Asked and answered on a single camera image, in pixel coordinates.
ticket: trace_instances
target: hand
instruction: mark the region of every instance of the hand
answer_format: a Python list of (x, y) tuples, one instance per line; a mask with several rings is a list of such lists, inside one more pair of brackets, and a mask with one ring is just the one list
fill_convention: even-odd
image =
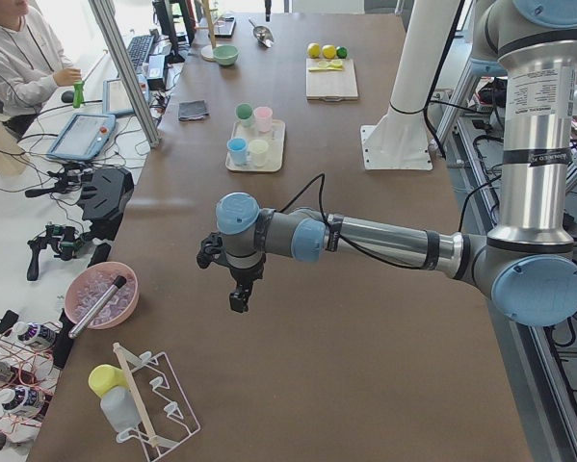
[(80, 69), (67, 67), (53, 74), (53, 79), (59, 87), (70, 87), (83, 79)]

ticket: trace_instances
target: brown table surface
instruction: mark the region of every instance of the brown table surface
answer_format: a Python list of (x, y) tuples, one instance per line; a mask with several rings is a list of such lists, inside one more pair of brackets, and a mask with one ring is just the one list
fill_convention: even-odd
[[(251, 16), (264, 22), (261, 14)], [(190, 57), (111, 255), (141, 283), (134, 315), (86, 331), (70, 355), (31, 462), (144, 460), (118, 445), (87, 377), (116, 364), (112, 343), (165, 351), (202, 430), (165, 460), (531, 460), (485, 301), (438, 272), (393, 269), (365, 257), (316, 265), (269, 255), (249, 313), (228, 308), (227, 269), (198, 269), (214, 208), (245, 191), (282, 207), (327, 174), (329, 212), (451, 234), (458, 207), (443, 162), (432, 172), (366, 171), (359, 127), (385, 114), (404, 40), (394, 15), (274, 14), (275, 46), (261, 48), (238, 15), (236, 65)], [(208, 43), (203, 32), (197, 40)], [(360, 98), (305, 99), (309, 42), (348, 47)], [(414, 76), (414, 85), (428, 85)], [(204, 99), (210, 116), (179, 122), (178, 103)], [(286, 123), (274, 174), (229, 172), (234, 108), (269, 105)], [(299, 205), (316, 206), (313, 189)]]

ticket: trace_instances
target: keyboard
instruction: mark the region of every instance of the keyboard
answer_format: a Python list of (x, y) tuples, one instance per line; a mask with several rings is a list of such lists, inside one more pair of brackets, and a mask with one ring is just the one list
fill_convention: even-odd
[(137, 73), (142, 71), (143, 63), (146, 63), (152, 46), (153, 36), (151, 35), (133, 37), (127, 45), (127, 54)]

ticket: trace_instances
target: pink cup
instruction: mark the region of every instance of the pink cup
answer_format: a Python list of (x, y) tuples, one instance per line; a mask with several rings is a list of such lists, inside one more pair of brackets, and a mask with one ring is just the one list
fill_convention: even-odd
[(253, 118), (256, 121), (256, 128), (261, 133), (271, 130), (273, 124), (273, 110), (266, 106), (259, 106), (253, 110)]

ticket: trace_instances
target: ice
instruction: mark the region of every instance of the ice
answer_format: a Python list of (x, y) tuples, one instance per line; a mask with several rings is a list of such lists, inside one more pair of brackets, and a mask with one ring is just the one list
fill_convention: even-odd
[[(74, 309), (74, 315), (78, 320), (82, 319), (91, 310), (118, 275), (116, 272), (96, 272), (90, 276), (85, 287), (76, 293), (79, 303)], [(104, 308), (93, 318), (92, 326), (102, 325), (114, 319), (130, 304), (134, 297), (134, 278), (128, 275), (125, 279), (127, 283), (113, 295)]]

